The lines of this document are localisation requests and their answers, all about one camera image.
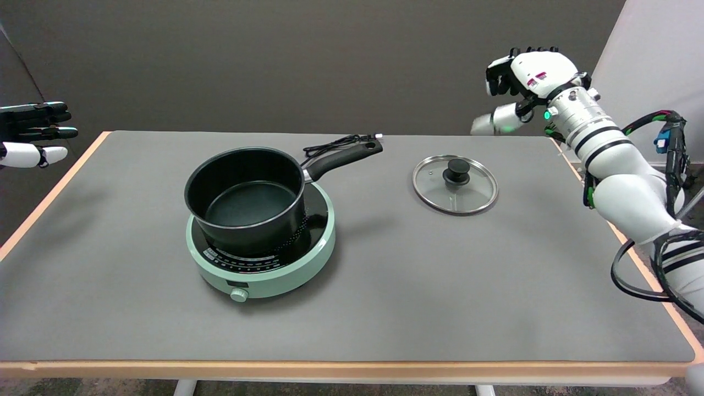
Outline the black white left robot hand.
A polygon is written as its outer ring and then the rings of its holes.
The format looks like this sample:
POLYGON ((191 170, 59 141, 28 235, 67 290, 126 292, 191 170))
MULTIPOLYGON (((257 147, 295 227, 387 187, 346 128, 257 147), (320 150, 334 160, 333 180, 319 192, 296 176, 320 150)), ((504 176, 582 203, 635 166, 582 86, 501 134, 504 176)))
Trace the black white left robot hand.
POLYGON ((72 118, 63 101, 28 103, 1 108, 1 165, 13 168, 46 168, 69 153, 65 146, 35 142, 78 137, 77 128, 61 127, 72 118))

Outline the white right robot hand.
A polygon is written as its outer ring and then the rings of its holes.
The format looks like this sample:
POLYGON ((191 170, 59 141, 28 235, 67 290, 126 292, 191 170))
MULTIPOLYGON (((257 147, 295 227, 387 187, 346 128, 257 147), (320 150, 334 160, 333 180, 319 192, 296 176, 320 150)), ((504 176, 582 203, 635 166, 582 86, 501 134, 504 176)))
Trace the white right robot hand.
POLYGON ((533 119, 537 107, 548 108, 561 92, 573 87, 588 90, 592 83, 591 76, 579 72, 556 47, 511 48, 508 56, 488 65, 485 76, 491 97, 508 94, 522 99, 475 118, 470 129, 473 136, 513 133, 533 119))

